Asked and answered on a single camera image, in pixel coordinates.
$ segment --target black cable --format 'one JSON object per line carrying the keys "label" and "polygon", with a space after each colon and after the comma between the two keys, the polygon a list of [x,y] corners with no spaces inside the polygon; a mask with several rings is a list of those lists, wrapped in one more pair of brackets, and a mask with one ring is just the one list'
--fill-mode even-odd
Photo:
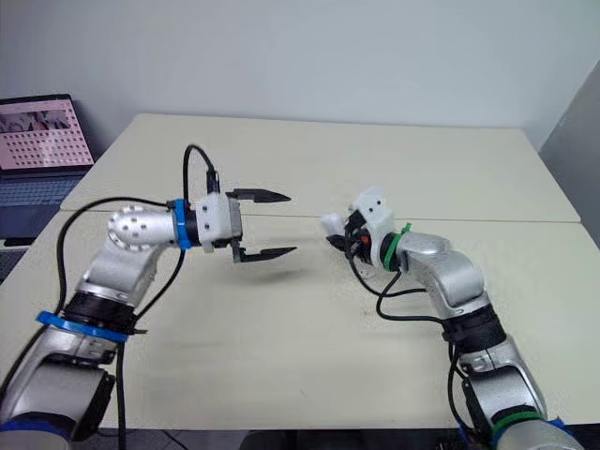
{"label": "black cable", "polygon": [[[454,346],[452,342],[448,342],[448,359],[452,363],[452,359],[454,358],[454,352],[457,351],[457,348]],[[467,376],[462,373],[462,371],[458,368],[458,365],[454,366],[455,373],[462,378],[463,380],[467,379]]]}
{"label": "black cable", "polygon": [[[396,274],[394,275],[394,277],[392,278],[392,280],[389,283],[387,283],[387,286],[385,286],[383,288],[383,291],[379,294],[379,298],[377,299],[377,305],[375,307],[375,310],[377,311],[377,314],[382,319],[386,319],[387,321],[396,321],[396,322],[435,322],[435,323],[442,324],[443,323],[442,319],[438,319],[437,317],[433,317],[433,316],[390,316],[389,314],[385,314],[382,311],[382,301],[385,298],[385,295],[392,288],[392,286],[394,286],[394,284],[399,280],[399,278],[400,278],[401,275],[402,275],[402,273],[398,270],[396,272]],[[421,293],[422,291],[423,291],[422,289],[407,289],[407,290],[401,291],[401,292],[402,292],[402,295],[403,295],[405,293]]]}
{"label": "black cable", "polygon": [[4,380],[2,381],[2,386],[0,386],[0,406],[2,406],[4,397],[7,394],[8,385],[12,381],[12,378],[15,376],[15,373],[17,373],[17,370],[19,370],[19,366],[23,362],[23,359],[25,359],[25,356],[29,353],[31,348],[38,341],[39,337],[44,332],[44,330],[46,330],[46,328],[48,328],[48,325],[42,325],[39,327],[36,333],[34,333],[34,335],[29,338],[25,346],[22,348],[21,353],[19,353],[17,359],[15,359],[14,363],[12,363],[12,366],[10,366],[7,376],[4,377]]}
{"label": "black cable", "polygon": [[171,441],[173,441],[174,443],[179,445],[181,448],[183,448],[184,450],[189,450],[181,441],[179,441],[177,438],[175,438],[169,431],[167,431],[166,429],[162,429],[161,431],[163,433],[165,433],[165,436],[167,436]]}
{"label": "black cable", "polygon": [[352,273],[354,274],[356,279],[358,279],[358,282],[360,282],[360,284],[363,286],[363,288],[365,288],[367,291],[369,291],[373,295],[380,296],[383,294],[383,298],[391,298],[391,297],[400,297],[401,295],[406,295],[407,293],[426,293],[427,292],[425,289],[422,289],[422,288],[415,288],[415,289],[409,289],[406,291],[398,291],[398,292],[392,292],[392,293],[378,292],[378,291],[374,290],[367,284],[365,279],[361,277],[360,273],[358,272],[358,269],[356,268],[356,264],[354,263],[355,255],[352,254],[352,252],[351,252],[350,232],[348,230],[346,230],[345,236],[344,236],[344,247],[345,247],[346,258],[348,259],[348,264],[350,265],[350,268],[352,269]]}
{"label": "black cable", "polygon": [[180,250],[179,259],[177,260],[177,265],[173,269],[171,276],[169,277],[169,279],[167,280],[165,285],[162,287],[162,289],[160,291],[158,291],[158,293],[154,296],[154,298],[152,300],[150,300],[148,305],[146,305],[142,309],[140,314],[138,314],[138,316],[135,319],[135,323],[137,323],[138,320],[141,319],[143,317],[143,315],[150,310],[150,308],[158,301],[158,299],[162,296],[162,294],[164,294],[167,291],[167,289],[169,289],[169,287],[173,284],[173,282],[177,278],[177,275],[179,275],[179,271],[181,270],[182,265],[184,264],[185,257],[186,257],[186,251]]}
{"label": "black cable", "polygon": [[127,423],[125,417],[125,387],[123,385],[123,362],[125,359],[125,342],[120,342],[116,350],[116,405],[118,414],[119,450],[127,450]]}
{"label": "black cable", "polygon": [[454,415],[455,420],[458,422],[458,425],[463,428],[466,432],[471,431],[471,428],[465,424],[460,414],[458,414],[457,406],[454,403],[454,374],[457,370],[457,362],[458,362],[458,351],[456,349],[452,352],[452,361],[450,362],[450,368],[448,370],[448,403],[450,403],[450,411],[452,415]]}
{"label": "black cable", "polygon": [[99,204],[110,202],[136,202],[167,207],[166,203],[152,202],[150,200],[138,199],[137,197],[107,197],[105,199],[99,199],[94,202],[90,202],[73,213],[60,229],[58,240],[56,241],[56,265],[58,266],[58,282],[60,284],[60,292],[58,294],[58,303],[54,309],[54,315],[59,314],[60,311],[63,310],[65,307],[65,302],[67,301],[67,276],[65,274],[65,236],[67,235],[67,231],[73,222],[77,220],[77,218],[85,211],[93,208],[94,206],[98,206]]}
{"label": "black cable", "polygon": [[208,169],[207,173],[206,173],[206,185],[207,187],[209,187],[209,184],[214,181],[214,183],[216,183],[216,186],[218,186],[218,175],[217,175],[217,171],[215,171],[215,166],[213,166],[213,163],[211,162],[210,158],[208,157],[208,155],[206,155],[206,152],[204,152],[204,150],[201,149],[201,147],[199,147],[198,145],[191,143],[190,145],[187,146],[186,148],[186,152],[184,153],[184,164],[183,164],[183,188],[184,188],[184,200],[186,201],[186,204],[189,203],[189,175],[188,175],[188,168],[189,168],[189,157],[191,155],[192,150],[196,150],[198,153],[200,153],[200,155],[202,156],[202,159],[204,159],[204,163],[206,164],[206,167]]}

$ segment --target laptop keyboard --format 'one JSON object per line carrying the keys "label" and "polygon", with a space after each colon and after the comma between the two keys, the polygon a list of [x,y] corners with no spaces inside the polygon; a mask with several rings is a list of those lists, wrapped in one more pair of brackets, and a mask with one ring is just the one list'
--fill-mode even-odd
{"label": "laptop keyboard", "polygon": [[0,283],[7,279],[8,274],[25,254],[27,250],[2,250],[0,251]]}
{"label": "laptop keyboard", "polygon": [[79,178],[0,184],[0,206],[59,204],[79,183]]}

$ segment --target robotic arm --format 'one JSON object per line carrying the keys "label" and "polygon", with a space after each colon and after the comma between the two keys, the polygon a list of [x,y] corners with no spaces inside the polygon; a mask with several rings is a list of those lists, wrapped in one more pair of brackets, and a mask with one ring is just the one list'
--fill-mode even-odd
{"label": "robotic arm", "polygon": [[246,254],[240,247],[239,201],[289,198],[263,189],[221,193],[213,173],[212,188],[209,180],[208,195],[197,202],[168,202],[166,211],[132,204],[112,214],[104,245],[70,302],[57,315],[43,311],[37,317],[43,324],[37,341],[0,397],[0,448],[68,448],[68,441],[82,441],[97,430],[115,384],[101,366],[112,363],[151,306],[134,314],[166,248],[202,247],[210,253],[231,245],[236,263],[266,261],[295,249]]}
{"label": "robotic arm", "polygon": [[[451,373],[464,372],[472,437],[501,450],[582,449],[547,422],[542,393],[515,341],[504,332],[483,274],[473,262],[439,236],[410,232],[410,225],[396,232],[393,213],[376,187],[363,192],[350,210],[346,223],[337,214],[322,218],[327,240],[351,260],[356,256],[375,267],[400,271],[425,287],[437,312],[434,322],[442,325],[444,340],[454,348]],[[378,312],[389,317],[381,313],[386,292],[379,294]]]}

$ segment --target table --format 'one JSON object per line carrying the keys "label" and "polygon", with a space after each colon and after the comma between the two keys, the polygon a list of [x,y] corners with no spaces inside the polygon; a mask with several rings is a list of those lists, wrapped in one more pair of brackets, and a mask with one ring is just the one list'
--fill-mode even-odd
{"label": "table", "polygon": [[[398,216],[568,221],[579,218],[517,129],[399,127],[140,114],[62,209],[101,197],[181,197],[181,161],[201,145],[222,188],[270,188],[292,202],[245,204],[244,214],[318,217],[343,211],[371,185]],[[192,198],[204,190],[194,158]]]}
{"label": "table", "polygon": [[[0,286],[0,373],[52,309],[60,212]],[[85,213],[67,238],[70,289],[98,251],[107,213]],[[249,248],[297,245],[271,262],[232,264],[194,249],[126,353],[132,428],[454,427],[440,330],[385,322],[313,217],[244,217]],[[398,220],[398,227],[404,224]],[[550,416],[600,422],[600,255],[576,223],[416,220],[479,264],[505,329],[545,394]],[[159,262],[154,293],[177,256]],[[383,282],[382,274],[371,281]],[[393,313],[431,313],[425,294]],[[116,425],[114,402],[103,425]]]}

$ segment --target green cable tie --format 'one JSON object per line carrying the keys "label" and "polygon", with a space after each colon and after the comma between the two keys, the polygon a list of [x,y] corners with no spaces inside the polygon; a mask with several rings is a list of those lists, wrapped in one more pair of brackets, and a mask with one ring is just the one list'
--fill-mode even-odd
{"label": "green cable tie", "polygon": [[513,414],[507,415],[503,419],[500,419],[498,422],[496,422],[494,424],[494,427],[491,429],[492,441],[494,440],[494,437],[496,436],[496,434],[498,434],[498,432],[502,431],[509,425],[514,424],[515,422],[533,419],[544,420],[544,418],[540,415],[539,412],[533,411],[515,412]]}
{"label": "green cable tie", "polygon": [[402,230],[400,230],[400,233],[398,233],[394,236],[394,239],[392,240],[390,247],[387,249],[387,252],[385,253],[385,258],[383,258],[383,267],[388,272],[391,272],[390,262],[392,261],[392,257],[394,256],[394,253],[396,253],[396,247],[398,246],[398,242],[400,242],[400,238],[402,237],[402,235],[404,233],[409,232],[411,230],[411,226],[412,226],[411,222],[408,222],[406,225],[404,225],[404,228]]}

